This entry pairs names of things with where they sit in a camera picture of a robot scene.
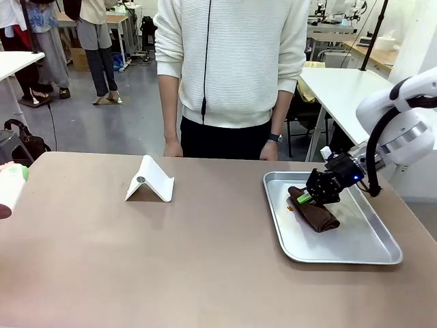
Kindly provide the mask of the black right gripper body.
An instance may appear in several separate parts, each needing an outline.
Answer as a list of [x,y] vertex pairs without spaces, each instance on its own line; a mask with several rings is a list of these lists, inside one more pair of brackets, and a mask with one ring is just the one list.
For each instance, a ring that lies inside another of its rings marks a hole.
[[359,166],[349,154],[331,155],[325,168],[327,191],[343,191],[359,181]]

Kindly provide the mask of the person's left hand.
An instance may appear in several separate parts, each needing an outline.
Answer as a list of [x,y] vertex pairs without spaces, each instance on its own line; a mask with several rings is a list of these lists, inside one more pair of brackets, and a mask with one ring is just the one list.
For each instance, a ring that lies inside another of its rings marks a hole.
[[278,143],[273,140],[268,140],[262,148],[259,159],[262,161],[277,161]]

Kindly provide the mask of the person's right hand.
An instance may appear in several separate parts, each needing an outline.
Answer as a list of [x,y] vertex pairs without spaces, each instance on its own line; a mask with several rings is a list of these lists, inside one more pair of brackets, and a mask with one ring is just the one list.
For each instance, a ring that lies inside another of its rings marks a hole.
[[165,140],[165,157],[183,157],[183,150],[178,138]]

